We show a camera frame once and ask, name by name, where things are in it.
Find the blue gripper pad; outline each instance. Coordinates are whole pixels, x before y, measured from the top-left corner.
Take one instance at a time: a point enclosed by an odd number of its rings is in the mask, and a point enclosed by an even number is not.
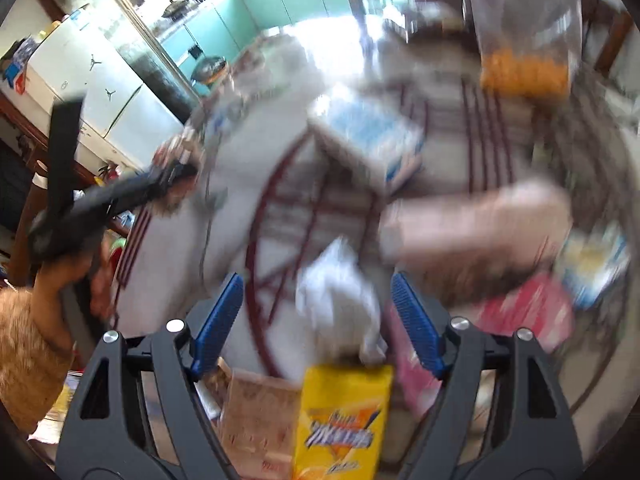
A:
[[[222,286],[216,304],[193,341],[191,373],[196,380],[218,366],[218,357],[238,316],[244,299],[244,283],[239,274],[233,274]]]
[[[421,300],[400,272],[391,278],[391,298],[420,364],[441,379],[448,368],[442,359],[442,337],[449,314],[435,298]]]

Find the silver screw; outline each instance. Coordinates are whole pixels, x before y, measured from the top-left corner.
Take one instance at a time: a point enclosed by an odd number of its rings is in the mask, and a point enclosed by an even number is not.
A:
[[[471,323],[466,317],[456,316],[451,320],[451,326],[456,330],[466,330],[470,325]]]
[[[519,328],[516,335],[523,341],[531,341],[533,339],[533,332],[528,328]]]
[[[104,335],[102,336],[102,340],[105,343],[113,343],[114,341],[117,341],[119,338],[118,333],[115,330],[109,330],[108,332],[105,332]]]
[[[184,321],[181,319],[172,319],[170,322],[166,324],[166,329],[169,332],[181,332],[184,328]]]

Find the white plastic bag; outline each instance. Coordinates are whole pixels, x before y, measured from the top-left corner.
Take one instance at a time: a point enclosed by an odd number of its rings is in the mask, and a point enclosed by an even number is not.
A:
[[[471,0],[482,85],[503,94],[564,97],[580,62],[580,0]]]
[[[364,364],[373,365],[384,360],[386,351],[380,337],[380,305],[356,261],[347,240],[336,238],[299,273],[296,310],[313,330],[321,359],[333,362],[358,355]]]

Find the refrigerator door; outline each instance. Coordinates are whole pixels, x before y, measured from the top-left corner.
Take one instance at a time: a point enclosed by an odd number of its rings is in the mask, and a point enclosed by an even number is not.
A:
[[[182,131],[182,123],[146,86],[132,97],[105,140],[137,167],[144,168],[160,146]]]
[[[47,93],[63,100],[86,94],[82,119],[103,137],[142,84],[99,31],[92,27],[79,30],[68,19],[31,56],[26,90],[36,100]],[[40,105],[49,112],[52,102],[44,100]]]

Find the white refrigerator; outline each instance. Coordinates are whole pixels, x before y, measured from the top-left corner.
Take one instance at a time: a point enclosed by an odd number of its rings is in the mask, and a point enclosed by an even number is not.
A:
[[[144,168],[182,124],[120,57],[75,15],[33,53],[26,92],[50,114],[56,99],[84,94],[79,140],[104,161]]]

